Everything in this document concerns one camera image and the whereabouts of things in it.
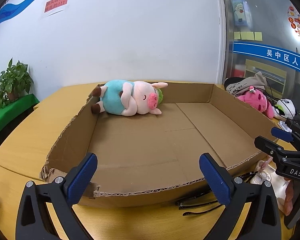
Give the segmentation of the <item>potted green plant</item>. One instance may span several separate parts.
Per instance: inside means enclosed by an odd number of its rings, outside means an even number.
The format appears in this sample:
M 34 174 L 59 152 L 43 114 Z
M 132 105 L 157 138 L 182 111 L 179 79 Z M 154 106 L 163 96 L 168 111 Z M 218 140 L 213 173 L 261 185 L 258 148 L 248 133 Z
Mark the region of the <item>potted green plant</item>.
M 6 70 L 0 73 L 0 109 L 15 102 L 20 96 L 30 93 L 33 79 L 27 64 L 11 58 Z

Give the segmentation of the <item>green table cloth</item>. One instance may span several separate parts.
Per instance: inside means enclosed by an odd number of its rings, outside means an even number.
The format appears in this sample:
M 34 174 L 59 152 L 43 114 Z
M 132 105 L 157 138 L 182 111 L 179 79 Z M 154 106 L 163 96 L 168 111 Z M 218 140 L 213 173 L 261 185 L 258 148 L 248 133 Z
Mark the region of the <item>green table cloth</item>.
M 22 96 L 18 100 L 10 103 L 8 106 L 0 109 L 0 132 L 16 117 L 24 113 L 29 108 L 39 103 L 34 94 Z

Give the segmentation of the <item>cardboard box tray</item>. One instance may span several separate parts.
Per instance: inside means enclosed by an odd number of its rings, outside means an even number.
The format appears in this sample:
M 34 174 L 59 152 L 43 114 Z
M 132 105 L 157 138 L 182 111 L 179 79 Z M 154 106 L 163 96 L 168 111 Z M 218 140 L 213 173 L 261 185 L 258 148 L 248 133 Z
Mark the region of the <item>cardboard box tray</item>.
M 264 153 L 254 145 L 272 139 L 268 117 L 208 83 L 169 83 L 160 115 L 94 115 L 89 100 L 47 155 L 40 178 L 66 175 L 88 152 L 97 170 L 80 203 L 133 207 L 177 200 L 205 185 L 199 157 L 209 153 L 231 174 Z

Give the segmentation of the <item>grey printed cloth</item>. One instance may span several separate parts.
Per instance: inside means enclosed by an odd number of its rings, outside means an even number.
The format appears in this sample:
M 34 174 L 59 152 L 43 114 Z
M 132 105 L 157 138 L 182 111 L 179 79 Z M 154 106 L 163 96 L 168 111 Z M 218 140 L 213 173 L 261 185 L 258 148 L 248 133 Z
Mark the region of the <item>grey printed cloth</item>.
M 250 86 L 261 90 L 265 90 L 268 87 L 266 78 L 261 72 L 257 72 L 254 76 L 246 78 L 229 77 L 224 81 L 225 90 L 235 97 L 243 95 L 249 90 Z

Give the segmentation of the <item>black sunglasses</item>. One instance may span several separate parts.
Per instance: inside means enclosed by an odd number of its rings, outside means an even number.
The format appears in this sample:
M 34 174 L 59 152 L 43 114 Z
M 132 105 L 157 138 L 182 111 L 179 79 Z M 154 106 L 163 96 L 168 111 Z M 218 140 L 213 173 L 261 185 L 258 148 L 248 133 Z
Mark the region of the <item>black sunglasses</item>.
M 188 197 L 184 197 L 175 202 L 175 205 L 178 206 L 178 209 L 184 211 L 183 216 L 192 216 L 192 215 L 203 215 L 210 213 L 223 205 L 218 202 L 215 196 L 212 194 L 212 191 L 209 186 L 191 194 Z M 210 207 L 210 209 L 194 212 L 194 209 L 200 207 Z

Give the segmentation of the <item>clear phone case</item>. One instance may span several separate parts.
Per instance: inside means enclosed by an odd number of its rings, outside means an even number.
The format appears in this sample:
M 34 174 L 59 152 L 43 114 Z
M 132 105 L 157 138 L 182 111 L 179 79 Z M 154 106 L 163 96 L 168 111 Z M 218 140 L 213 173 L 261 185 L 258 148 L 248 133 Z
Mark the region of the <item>clear phone case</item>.
M 274 182 L 277 178 L 277 174 L 275 173 L 275 169 L 270 165 L 267 165 L 262 171 L 261 166 L 264 163 L 263 160 L 260 160 L 255 166 L 256 174 L 250 180 L 251 184 L 261 185 L 264 181 Z

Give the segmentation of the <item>pink plush toy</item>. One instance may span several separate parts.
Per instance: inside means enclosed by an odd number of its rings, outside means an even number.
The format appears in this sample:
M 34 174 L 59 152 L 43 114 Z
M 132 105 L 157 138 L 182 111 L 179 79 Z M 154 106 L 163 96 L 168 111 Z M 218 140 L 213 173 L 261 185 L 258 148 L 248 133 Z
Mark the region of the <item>pink plush toy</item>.
M 249 104 L 251 107 L 263 113 L 268 118 L 274 117 L 274 110 L 267 97 L 254 86 L 250 86 L 249 89 L 242 95 L 237 97 L 239 100 Z

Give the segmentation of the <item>red wall notice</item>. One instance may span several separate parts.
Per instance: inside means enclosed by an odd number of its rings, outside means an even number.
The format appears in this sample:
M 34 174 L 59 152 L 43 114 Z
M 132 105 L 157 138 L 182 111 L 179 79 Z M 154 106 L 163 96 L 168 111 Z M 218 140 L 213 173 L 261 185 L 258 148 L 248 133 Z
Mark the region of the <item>red wall notice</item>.
M 49 0 L 45 3 L 44 12 L 50 12 L 54 9 L 67 5 L 68 0 Z

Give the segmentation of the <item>white panda plush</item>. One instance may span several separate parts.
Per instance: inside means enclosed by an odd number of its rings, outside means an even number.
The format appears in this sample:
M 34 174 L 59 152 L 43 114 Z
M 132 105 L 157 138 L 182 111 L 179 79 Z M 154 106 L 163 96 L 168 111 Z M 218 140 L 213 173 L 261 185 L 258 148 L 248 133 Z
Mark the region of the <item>white panda plush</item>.
M 273 106 L 274 118 L 286 121 L 293 120 L 296 114 L 294 103 L 290 99 L 279 99 Z

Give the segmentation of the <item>pink decorated pen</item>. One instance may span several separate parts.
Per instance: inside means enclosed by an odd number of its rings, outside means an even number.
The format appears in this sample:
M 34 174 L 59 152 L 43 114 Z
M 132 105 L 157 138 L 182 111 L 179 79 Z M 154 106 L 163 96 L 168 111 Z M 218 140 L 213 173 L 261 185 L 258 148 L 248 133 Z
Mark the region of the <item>pink decorated pen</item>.
M 271 163 L 272 160 L 273 160 L 273 158 L 272 158 L 271 156 L 269 156 L 268 159 L 265 160 L 265 161 L 261 164 L 260 169 L 261 169 L 261 170 L 264 170 L 264 169 Z

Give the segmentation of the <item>pig plush blue shirt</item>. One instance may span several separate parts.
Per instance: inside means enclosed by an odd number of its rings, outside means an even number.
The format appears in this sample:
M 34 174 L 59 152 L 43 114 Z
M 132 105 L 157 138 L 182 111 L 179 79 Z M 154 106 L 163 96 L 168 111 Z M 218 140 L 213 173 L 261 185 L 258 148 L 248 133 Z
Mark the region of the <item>pig plush blue shirt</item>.
M 122 116 L 148 113 L 160 115 L 158 105 L 163 100 L 161 90 L 167 86 L 165 82 L 111 80 L 93 89 L 91 96 L 100 100 L 91 106 L 91 112 Z

